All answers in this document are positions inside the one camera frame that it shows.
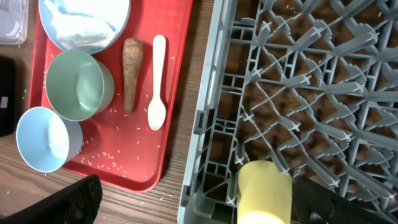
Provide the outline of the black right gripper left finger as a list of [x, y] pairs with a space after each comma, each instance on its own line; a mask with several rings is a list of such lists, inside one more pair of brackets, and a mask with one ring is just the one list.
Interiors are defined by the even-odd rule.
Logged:
[[102, 197], [99, 176], [88, 175], [33, 205], [2, 218], [1, 224], [92, 224]]

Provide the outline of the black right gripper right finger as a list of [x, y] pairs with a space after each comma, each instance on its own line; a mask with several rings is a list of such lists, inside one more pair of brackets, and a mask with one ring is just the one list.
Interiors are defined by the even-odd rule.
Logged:
[[293, 179], [292, 223], [393, 223], [306, 178]]

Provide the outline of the green bowl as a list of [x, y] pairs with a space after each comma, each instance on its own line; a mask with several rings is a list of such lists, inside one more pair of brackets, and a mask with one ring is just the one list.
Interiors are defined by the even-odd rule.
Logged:
[[66, 50], [50, 64], [45, 88], [57, 114], [69, 121], [84, 121], [109, 106], [114, 79], [109, 69], [90, 54]]

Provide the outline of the light blue bowl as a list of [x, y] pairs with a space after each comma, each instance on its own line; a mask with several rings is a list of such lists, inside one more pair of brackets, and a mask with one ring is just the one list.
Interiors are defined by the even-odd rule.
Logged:
[[77, 156], [83, 144], [83, 132], [79, 123], [38, 106], [21, 116], [16, 128], [16, 143], [27, 165], [49, 173]]

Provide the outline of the yellow cup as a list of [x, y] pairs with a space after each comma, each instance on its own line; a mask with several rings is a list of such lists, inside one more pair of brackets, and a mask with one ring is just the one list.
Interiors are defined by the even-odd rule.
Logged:
[[237, 223], [290, 223], [292, 187], [292, 178], [271, 161], [243, 165], [238, 174]]

